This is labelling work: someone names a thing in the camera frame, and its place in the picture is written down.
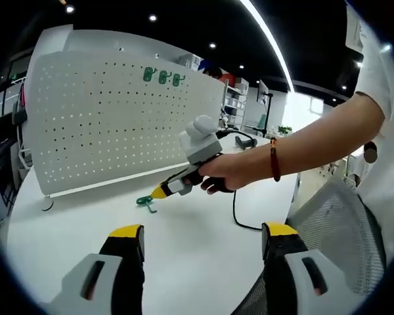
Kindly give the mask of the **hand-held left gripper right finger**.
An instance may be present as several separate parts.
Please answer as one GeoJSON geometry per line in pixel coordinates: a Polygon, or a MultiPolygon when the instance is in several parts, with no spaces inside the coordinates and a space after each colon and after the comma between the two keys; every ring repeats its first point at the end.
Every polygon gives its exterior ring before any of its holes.
{"type": "Polygon", "coordinates": [[[343,272],[287,224],[262,224],[268,314],[347,314],[343,272]]]}

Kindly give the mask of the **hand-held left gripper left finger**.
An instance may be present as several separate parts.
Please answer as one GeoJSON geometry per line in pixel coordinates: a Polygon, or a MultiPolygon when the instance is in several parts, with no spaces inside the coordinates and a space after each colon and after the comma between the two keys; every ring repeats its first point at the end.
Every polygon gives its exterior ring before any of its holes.
{"type": "Polygon", "coordinates": [[[144,226],[110,233],[98,253],[87,255],[62,279],[49,314],[142,314],[144,226]]]}

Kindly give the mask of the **person's right hand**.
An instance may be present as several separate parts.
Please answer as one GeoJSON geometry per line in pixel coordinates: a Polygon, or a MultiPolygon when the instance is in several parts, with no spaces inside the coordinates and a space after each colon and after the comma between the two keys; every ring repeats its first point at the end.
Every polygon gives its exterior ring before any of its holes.
{"type": "Polygon", "coordinates": [[[201,189],[208,194],[235,191],[253,182],[281,178],[276,141],[237,154],[223,154],[202,165],[201,189]]]}

